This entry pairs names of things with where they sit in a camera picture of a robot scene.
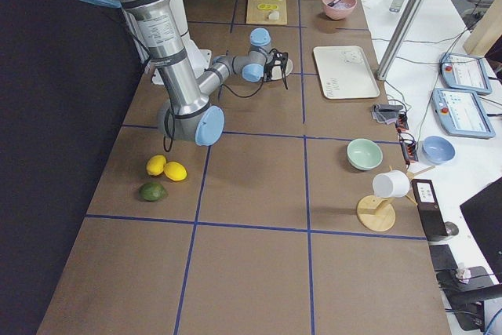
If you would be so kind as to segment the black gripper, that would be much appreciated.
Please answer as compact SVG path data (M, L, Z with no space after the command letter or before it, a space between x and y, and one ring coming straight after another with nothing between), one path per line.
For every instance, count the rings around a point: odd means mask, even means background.
M264 76L263 82L271 82L281 79L286 90L289 89L287 84L287 76L289 74L287 64L288 64L288 53L280 52L277 49L272 49L270 51L270 58L264 65Z

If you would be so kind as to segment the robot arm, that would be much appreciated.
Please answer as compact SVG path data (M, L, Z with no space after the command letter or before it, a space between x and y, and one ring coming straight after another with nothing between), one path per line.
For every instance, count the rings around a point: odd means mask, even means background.
M121 8L133 15L150 62L158 69L169 94L158 112L158 127L171 140L193 141L199 146L215 144L224 129L224 113L211 104L210 94L230 75L262 83L268 80L273 67L284 70L287 66L286 53L272 48L266 29L256 28L250 34L245 56L219 56L197 76L171 11L171 0L80 1Z

